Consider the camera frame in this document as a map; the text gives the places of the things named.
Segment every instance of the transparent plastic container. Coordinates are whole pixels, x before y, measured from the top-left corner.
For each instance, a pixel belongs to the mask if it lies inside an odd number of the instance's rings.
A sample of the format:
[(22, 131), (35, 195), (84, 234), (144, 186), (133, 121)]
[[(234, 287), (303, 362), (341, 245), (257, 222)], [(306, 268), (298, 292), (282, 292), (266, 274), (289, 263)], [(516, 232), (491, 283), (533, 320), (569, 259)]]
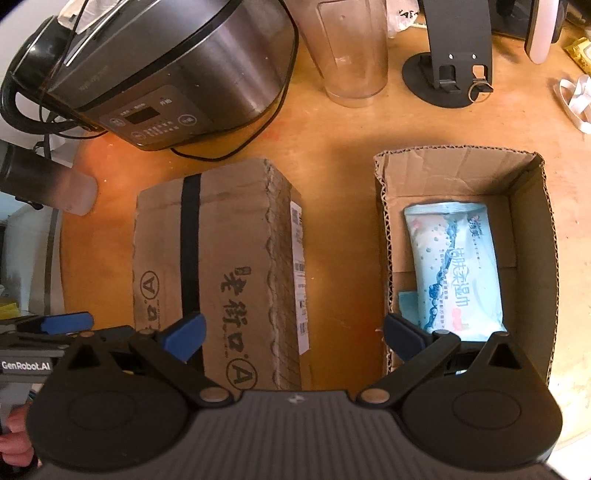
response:
[(95, 204), (96, 180), (73, 168), (0, 141), (0, 191), (75, 215)]
[(388, 81), (385, 0), (285, 0), (329, 98), (369, 104)]

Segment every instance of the rice cooker display screen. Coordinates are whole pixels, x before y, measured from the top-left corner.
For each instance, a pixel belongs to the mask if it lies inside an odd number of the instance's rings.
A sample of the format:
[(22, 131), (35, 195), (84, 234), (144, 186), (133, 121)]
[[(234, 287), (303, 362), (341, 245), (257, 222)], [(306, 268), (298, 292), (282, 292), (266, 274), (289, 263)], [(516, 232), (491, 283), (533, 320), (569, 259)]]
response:
[(151, 118), (154, 118), (155, 116), (160, 115), (160, 112), (157, 112), (156, 110), (154, 110), (152, 107), (147, 107), (144, 108), (142, 110), (140, 110), (139, 112), (135, 112), (132, 113), (131, 115), (128, 115), (125, 117), (125, 119), (130, 123), (130, 124), (140, 124), (141, 122), (145, 122), (146, 120), (150, 120)]

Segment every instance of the yellow object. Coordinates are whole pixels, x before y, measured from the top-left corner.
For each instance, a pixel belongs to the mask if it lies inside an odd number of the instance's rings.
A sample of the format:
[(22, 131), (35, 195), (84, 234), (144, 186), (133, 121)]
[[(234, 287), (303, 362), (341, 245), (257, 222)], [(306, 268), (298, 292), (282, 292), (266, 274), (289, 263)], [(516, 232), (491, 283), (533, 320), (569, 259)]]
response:
[(15, 301), (9, 300), (8, 303), (0, 305), (0, 320), (13, 319), (21, 316), (21, 311)]
[(591, 40), (583, 37), (564, 49), (587, 75), (591, 75)]

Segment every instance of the ribbed black surface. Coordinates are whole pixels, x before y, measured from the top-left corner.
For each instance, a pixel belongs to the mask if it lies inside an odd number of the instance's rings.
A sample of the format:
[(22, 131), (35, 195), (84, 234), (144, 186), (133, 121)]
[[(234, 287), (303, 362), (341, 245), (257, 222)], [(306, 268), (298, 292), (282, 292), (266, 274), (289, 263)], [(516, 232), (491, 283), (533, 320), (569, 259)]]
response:
[(246, 392), (236, 405), (200, 414), (174, 450), (110, 474), (47, 465), (35, 480), (556, 480), (545, 465), (477, 473), (416, 448), (390, 414), (343, 392)]

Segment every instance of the wet wipes package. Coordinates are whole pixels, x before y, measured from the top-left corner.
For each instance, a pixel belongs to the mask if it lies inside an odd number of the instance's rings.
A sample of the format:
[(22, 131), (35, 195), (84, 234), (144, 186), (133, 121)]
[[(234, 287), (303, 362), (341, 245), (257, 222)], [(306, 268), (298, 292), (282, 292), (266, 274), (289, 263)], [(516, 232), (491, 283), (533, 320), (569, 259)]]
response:
[(506, 330), (486, 206), (413, 205), (404, 216), (417, 275), (419, 327), (478, 342)]

